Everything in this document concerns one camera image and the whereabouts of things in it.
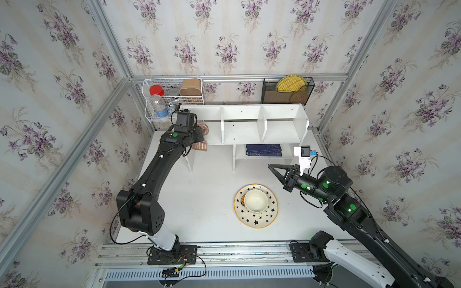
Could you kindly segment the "cream ceramic bowl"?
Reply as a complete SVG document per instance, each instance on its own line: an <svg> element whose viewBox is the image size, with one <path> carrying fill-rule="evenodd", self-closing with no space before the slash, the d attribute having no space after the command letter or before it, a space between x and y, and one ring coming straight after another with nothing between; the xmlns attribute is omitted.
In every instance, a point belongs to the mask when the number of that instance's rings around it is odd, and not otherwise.
<svg viewBox="0 0 461 288"><path fill-rule="evenodd" d="M268 196L265 192L253 189L242 197L242 204L251 212L261 213L268 207Z"/></svg>

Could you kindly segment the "star patterned plate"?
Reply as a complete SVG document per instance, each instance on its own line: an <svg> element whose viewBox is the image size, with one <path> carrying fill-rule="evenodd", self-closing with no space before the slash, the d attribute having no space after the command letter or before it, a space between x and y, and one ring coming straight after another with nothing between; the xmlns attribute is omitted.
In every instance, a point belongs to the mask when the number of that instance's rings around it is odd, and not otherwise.
<svg viewBox="0 0 461 288"><path fill-rule="evenodd" d="M246 226L263 229L277 218L279 204L275 194L266 186L251 184L236 193L234 212Z"/></svg>

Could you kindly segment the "clear plastic bottle blue label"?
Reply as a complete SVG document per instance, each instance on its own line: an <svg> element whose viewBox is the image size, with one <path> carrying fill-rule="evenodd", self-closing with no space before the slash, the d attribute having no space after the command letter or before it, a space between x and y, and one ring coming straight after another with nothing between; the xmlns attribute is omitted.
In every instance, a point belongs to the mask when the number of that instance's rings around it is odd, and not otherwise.
<svg viewBox="0 0 461 288"><path fill-rule="evenodd" d="M149 101L158 118L168 117L169 111L166 103L164 102L164 99L161 96L150 96Z"/></svg>

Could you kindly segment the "yellow woven fan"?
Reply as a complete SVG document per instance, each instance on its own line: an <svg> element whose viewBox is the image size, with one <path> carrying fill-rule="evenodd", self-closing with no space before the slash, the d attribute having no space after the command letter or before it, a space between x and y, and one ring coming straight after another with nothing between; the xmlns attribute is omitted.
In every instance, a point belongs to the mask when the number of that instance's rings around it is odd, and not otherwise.
<svg viewBox="0 0 461 288"><path fill-rule="evenodd" d="M288 75L278 81L276 89L279 92L297 92L307 86L307 80L299 75Z"/></svg>

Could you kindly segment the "black mesh basket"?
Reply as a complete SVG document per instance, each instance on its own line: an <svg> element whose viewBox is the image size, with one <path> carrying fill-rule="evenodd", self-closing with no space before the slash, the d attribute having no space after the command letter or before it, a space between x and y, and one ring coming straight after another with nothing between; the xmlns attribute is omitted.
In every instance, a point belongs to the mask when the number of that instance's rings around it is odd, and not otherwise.
<svg viewBox="0 0 461 288"><path fill-rule="evenodd" d="M312 78L306 78L306 77L304 78L307 80L307 86L300 91L306 91L310 98L315 88L315 82ZM263 84L262 84L262 93L261 93L261 103L262 104L291 104L289 102L289 99L290 99L290 96L293 95L294 92L279 92L276 89L276 84L281 79L271 79L271 78L264 79Z"/></svg>

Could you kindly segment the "red lidded jar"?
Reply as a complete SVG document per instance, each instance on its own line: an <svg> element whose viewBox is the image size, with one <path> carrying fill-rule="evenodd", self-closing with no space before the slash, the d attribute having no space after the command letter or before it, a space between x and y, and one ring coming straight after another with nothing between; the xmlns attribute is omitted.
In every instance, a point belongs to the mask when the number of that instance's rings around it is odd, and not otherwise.
<svg viewBox="0 0 461 288"><path fill-rule="evenodd" d="M158 95L163 97L165 94L164 89L160 85L153 85L149 88L149 92L151 96Z"/></svg>

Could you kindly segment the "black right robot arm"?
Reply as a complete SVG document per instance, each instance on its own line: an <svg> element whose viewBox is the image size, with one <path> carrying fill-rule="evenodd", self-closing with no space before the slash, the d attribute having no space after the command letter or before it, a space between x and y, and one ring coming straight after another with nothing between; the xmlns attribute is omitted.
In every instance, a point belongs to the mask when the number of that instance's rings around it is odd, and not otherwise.
<svg viewBox="0 0 461 288"><path fill-rule="evenodd" d="M446 277L436 276L405 253L377 224L366 205L348 195L352 180L339 166L328 166L318 177L301 173L299 165L270 164L270 171L286 191L298 189L325 205L328 218L359 241L377 264L352 252L324 231L309 241L311 256L320 254L346 268L374 288L451 288Z"/></svg>

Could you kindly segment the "dark blue book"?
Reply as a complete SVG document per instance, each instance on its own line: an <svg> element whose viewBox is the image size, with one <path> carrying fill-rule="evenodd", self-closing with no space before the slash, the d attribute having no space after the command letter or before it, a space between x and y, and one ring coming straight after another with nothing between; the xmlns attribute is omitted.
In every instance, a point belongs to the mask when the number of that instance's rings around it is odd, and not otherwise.
<svg viewBox="0 0 461 288"><path fill-rule="evenodd" d="M279 144L246 145L246 155L249 157L281 157L282 148Z"/></svg>

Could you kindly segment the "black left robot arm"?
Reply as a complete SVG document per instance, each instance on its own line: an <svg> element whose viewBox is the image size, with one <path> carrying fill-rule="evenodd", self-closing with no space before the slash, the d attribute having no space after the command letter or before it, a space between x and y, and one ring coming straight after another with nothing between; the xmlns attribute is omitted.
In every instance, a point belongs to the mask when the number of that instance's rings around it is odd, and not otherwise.
<svg viewBox="0 0 461 288"><path fill-rule="evenodd" d="M129 190L116 197L120 225L146 237L160 252L178 254L179 236L164 224L165 212L158 197L174 164L188 156L192 145L204 140L198 117L188 109L176 112L176 123L161 135L158 149L150 164Z"/></svg>

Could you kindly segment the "brown paper box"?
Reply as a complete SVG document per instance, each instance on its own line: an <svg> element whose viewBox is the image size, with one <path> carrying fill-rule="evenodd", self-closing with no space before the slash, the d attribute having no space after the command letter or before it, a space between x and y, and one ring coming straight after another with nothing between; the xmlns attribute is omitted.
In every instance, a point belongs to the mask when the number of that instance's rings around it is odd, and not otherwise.
<svg viewBox="0 0 461 288"><path fill-rule="evenodd" d="M180 96L202 96L202 82L200 79L184 79L181 88Z"/></svg>

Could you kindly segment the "round cork coaster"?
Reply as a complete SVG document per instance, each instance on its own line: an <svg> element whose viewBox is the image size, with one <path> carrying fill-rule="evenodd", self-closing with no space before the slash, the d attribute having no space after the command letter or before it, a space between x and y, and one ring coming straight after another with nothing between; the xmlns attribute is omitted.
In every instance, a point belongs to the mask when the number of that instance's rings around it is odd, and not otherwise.
<svg viewBox="0 0 461 288"><path fill-rule="evenodd" d="M305 105L309 99L309 95L306 91L297 91L290 96L289 102L291 104L302 104Z"/></svg>

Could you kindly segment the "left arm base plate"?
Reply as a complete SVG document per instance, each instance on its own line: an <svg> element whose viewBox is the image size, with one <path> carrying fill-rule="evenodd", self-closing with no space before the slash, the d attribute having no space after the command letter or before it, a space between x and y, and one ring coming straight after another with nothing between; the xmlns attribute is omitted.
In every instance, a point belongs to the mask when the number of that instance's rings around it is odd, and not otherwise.
<svg viewBox="0 0 461 288"><path fill-rule="evenodd" d="M166 251L155 246L147 249L148 265L194 265L197 260L198 246L180 244L175 246L173 250Z"/></svg>

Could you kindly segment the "white wooden bookshelf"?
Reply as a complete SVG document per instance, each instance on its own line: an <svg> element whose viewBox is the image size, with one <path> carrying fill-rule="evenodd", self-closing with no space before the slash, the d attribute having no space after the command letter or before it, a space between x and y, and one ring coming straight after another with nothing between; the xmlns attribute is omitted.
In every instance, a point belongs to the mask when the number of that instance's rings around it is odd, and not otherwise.
<svg viewBox="0 0 461 288"><path fill-rule="evenodd" d="M307 136L310 121L300 104L185 105L208 126L207 143L232 147L232 169L238 160L269 159L248 156L247 145L279 144L283 160L293 160L294 148Z"/></svg>

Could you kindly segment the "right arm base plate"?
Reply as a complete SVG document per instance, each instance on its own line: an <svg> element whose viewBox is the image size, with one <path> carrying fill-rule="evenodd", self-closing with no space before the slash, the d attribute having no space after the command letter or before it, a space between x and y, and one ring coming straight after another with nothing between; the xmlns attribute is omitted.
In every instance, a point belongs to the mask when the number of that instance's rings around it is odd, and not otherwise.
<svg viewBox="0 0 461 288"><path fill-rule="evenodd" d="M325 262L324 257L317 250L311 250L308 242L291 241L289 249L295 263Z"/></svg>

